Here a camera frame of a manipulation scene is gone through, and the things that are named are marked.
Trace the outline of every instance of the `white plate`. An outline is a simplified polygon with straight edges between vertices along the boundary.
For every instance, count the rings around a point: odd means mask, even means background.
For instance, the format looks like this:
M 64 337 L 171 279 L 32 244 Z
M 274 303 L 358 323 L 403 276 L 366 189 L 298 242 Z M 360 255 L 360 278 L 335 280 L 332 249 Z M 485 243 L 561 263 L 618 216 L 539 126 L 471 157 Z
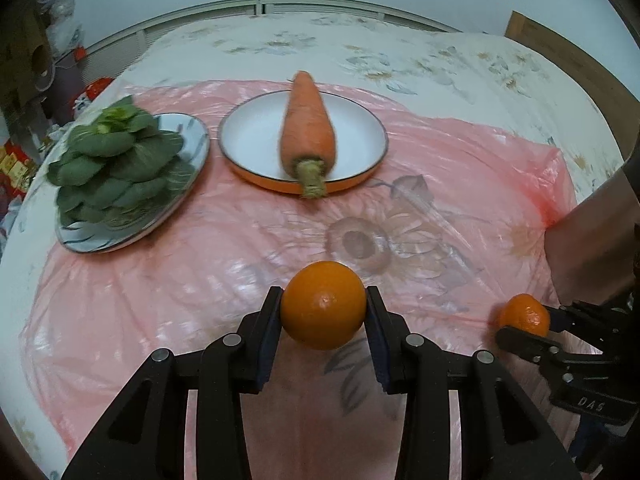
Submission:
M 69 227 L 56 224 L 56 236 L 62 245 L 75 253 L 107 253 L 126 247 L 148 235 L 180 205 L 193 187 L 196 177 L 204 167 L 209 153 L 209 134 L 207 127 L 197 118 L 187 114 L 159 114 L 159 128 L 178 132 L 184 139 L 184 145 L 178 156 L 190 163 L 195 171 L 184 191 L 173 201 L 160 209 L 150 211 L 132 224 L 121 228 L 111 228 L 105 224 L 75 222 Z
M 242 103 L 223 119 L 218 135 L 222 153 L 242 176 L 269 189 L 298 192 L 295 186 L 288 188 L 294 191 L 282 189 L 284 183 L 297 183 L 282 169 L 278 150 L 289 94 L 272 92 Z M 321 95 L 336 139 L 335 165 L 326 176 L 331 192 L 332 183 L 341 182 L 345 189 L 346 181 L 377 167 L 388 139 L 380 120 L 363 106 L 334 94 Z

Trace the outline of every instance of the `orange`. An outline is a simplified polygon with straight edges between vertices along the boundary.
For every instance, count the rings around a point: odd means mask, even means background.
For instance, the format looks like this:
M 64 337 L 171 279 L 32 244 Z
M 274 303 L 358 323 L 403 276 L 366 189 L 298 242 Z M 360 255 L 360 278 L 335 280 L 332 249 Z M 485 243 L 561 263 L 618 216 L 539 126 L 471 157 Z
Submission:
M 500 327 L 509 325 L 546 337 L 551 319 L 546 308 L 530 294 L 518 294 L 504 306 L 498 318 Z
M 364 286 L 349 267 L 316 262 L 289 282 L 280 303 L 282 327 L 299 343 L 332 350 L 348 343 L 367 309 Z

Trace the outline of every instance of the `wooden headboard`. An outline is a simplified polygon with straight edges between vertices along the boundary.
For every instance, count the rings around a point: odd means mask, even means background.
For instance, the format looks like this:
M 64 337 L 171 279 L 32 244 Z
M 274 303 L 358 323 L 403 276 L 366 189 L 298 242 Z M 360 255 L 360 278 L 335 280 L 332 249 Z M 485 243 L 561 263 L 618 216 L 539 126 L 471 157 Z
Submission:
M 511 13 L 504 35 L 542 54 L 574 79 L 609 123 L 623 158 L 631 154 L 640 129 L 640 102 L 611 72 L 570 41 L 519 12 Z

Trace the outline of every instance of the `plastic bag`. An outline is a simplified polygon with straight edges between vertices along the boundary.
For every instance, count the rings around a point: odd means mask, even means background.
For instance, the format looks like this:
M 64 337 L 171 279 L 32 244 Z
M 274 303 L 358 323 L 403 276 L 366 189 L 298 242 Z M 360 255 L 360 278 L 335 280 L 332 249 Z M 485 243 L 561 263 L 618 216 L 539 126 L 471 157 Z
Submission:
M 199 117 L 215 139 L 235 105 L 283 88 L 227 81 L 132 92 L 152 113 Z M 465 354 L 495 350 L 492 317 L 511 296 L 557 301 L 543 233 L 575 206 L 558 149 L 422 118 L 367 91 L 322 89 L 362 104 L 388 131 L 386 160 L 365 185 L 319 202 L 272 194 L 234 176 L 212 142 L 196 187 L 151 235 L 108 254 L 52 248 L 21 341 L 30 385 L 70 457 L 151 351 L 204 348 L 259 309 L 269 286 L 285 286 L 315 260 L 347 264 L 379 286 L 413 332 Z M 535 370 L 512 368 L 531 394 L 544 396 Z M 364 331 L 335 352 L 302 348 L 283 333 L 271 381 L 260 396 L 242 398 L 254 479 L 393 478 L 402 406 L 376 383 Z M 567 440 L 576 417 L 554 413 Z M 193 414 L 191 403 L 188 479 Z M 451 433 L 456 478 L 455 405 Z
M 59 22 L 70 18 L 76 10 L 76 0 L 53 0 L 50 3 L 49 14 L 52 22 Z
M 52 23 L 46 33 L 54 59 L 63 57 L 82 43 L 82 25 L 73 17 Z

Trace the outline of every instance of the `leafy green vegetable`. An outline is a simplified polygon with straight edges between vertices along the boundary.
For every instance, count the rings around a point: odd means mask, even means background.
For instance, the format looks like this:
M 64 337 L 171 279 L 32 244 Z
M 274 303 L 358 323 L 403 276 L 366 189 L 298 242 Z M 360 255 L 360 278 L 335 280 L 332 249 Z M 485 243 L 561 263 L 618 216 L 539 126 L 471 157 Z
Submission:
M 71 211 L 72 209 L 78 207 L 82 200 L 84 200 L 84 195 L 79 188 L 73 186 L 64 186 L 58 190 L 58 195 L 56 196 L 56 205 L 58 209 L 62 212 Z
M 58 169 L 57 181 L 59 186 L 82 186 L 89 182 L 92 176 L 102 169 L 105 160 L 80 155 Z
M 129 132 L 100 134 L 96 130 L 82 131 L 69 137 L 69 147 L 91 156 L 115 156 L 129 150 L 136 137 Z
M 61 186 L 60 177 L 58 173 L 60 172 L 60 166 L 62 166 L 62 162 L 57 160 L 56 162 L 52 162 L 49 164 L 47 168 L 47 180 L 52 183 L 54 186 Z
M 67 150 L 47 177 L 60 186 L 60 223 L 104 222 L 116 228 L 140 220 L 174 200 L 194 168 L 177 153 L 184 140 L 160 131 L 159 120 L 126 96 L 105 108 L 92 124 L 69 133 Z
M 158 127 L 155 126 L 154 124 L 136 131 L 136 137 L 138 139 L 144 139 L 145 137 L 153 137 L 156 135 L 160 135 L 160 130 L 158 130 Z
M 74 222 L 77 222 L 77 220 L 67 212 L 59 211 L 58 213 L 58 217 L 60 218 L 60 225 L 62 225 L 63 227 L 69 227 Z
M 179 156 L 174 156 L 162 168 L 160 176 L 166 180 L 166 187 L 169 191 L 182 191 L 189 183 L 194 171 L 191 164 L 183 161 Z
M 137 203 L 155 197 L 165 186 L 166 180 L 161 177 L 132 184 L 113 205 L 116 207 L 132 207 Z
M 110 207 L 106 210 L 104 222 L 112 228 L 123 227 L 141 219 L 158 205 L 153 201 L 136 204 L 133 207 Z
M 184 139 L 181 134 L 169 130 L 161 130 L 160 133 L 162 134 L 162 140 L 170 147 L 173 155 L 177 155 L 184 146 Z
M 66 140 L 66 145 L 71 147 L 71 145 L 74 142 L 74 139 L 78 136 L 83 136 L 87 133 L 90 133 L 92 130 L 94 129 L 94 127 L 90 124 L 79 124 L 78 126 L 76 126 L 75 128 L 73 128 L 70 132 L 69 132 L 69 137 Z
M 133 104 L 133 95 L 127 95 L 127 96 L 124 96 L 122 99 L 119 99 L 116 102 L 114 102 L 112 105 L 109 106 L 109 108 L 117 108 L 119 106 L 132 105 L 132 104 Z
M 175 155 L 174 149 L 164 136 L 140 139 L 128 152 L 117 156 L 111 176 L 132 182 L 151 180 Z
M 60 163 L 61 164 L 66 164 L 68 163 L 70 160 L 74 160 L 75 158 L 79 157 L 80 155 L 82 155 L 82 153 L 80 152 L 76 152 L 76 150 L 72 150 L 72 149 L 68 149 L 66 150 L 65 153 L 62 154 L 62 156 L 60 157 Z
M 129 121 L 128 130 L 134 133 L 148 127 L 158 129 L 158 123 L 153 115 L 142 110 Z
M 84 201 L 96 209 L 105 209 L 113 205 L 131 183 L 127 180 L 120 180 L 109 176 L 108 173 L 100 172 L 95 178 L 81 186 Z
M 82 222 L 91 222 L 97 224 L 106 216 L 103 210 L 95 209 L 87 204 L 82 204 L 70 212 L 70 215 Z

